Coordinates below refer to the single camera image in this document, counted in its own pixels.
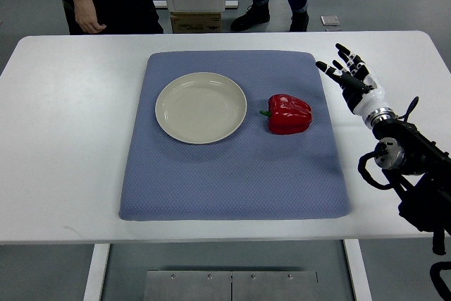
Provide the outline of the bare human hand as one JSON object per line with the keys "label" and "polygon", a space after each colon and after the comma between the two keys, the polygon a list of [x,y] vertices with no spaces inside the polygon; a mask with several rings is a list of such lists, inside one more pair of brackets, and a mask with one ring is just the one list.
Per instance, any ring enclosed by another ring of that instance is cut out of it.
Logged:
{"label": "bare human hand", "polygon": [[75,21],[82,31],[87,34],[98,34],[106,29],[105,24],[100,24],[97,18],[93,0],[73,0]]}

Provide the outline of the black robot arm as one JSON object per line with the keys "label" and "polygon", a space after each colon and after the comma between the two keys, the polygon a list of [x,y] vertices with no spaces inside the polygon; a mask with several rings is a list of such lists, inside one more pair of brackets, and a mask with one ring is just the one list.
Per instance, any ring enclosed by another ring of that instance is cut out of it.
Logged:
{"label": "black robot arm", "polygon": [[360,158],[358,172],[369,185],[394,190],[399,215],[418,231],[432,233],[432,251],[443,256],[450,233],[450,157],[408,122],[418,101],[414,98],[403,116],[383,107],[366,117],[378,143]]}

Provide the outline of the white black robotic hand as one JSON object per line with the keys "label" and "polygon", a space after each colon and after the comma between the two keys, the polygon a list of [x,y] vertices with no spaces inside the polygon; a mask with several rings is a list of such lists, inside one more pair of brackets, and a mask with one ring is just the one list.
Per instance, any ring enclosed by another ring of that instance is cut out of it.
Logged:
{"label": "white black robotic hand", "polygon": [[335,47],[345,64],[336,60],[332,65],[317,61],[316,67],[340,86],[348,109],[362,117],[369,129],[381,121],[395,118],[396,114],[385,100],[385,90],[361,57],[339,43]]}

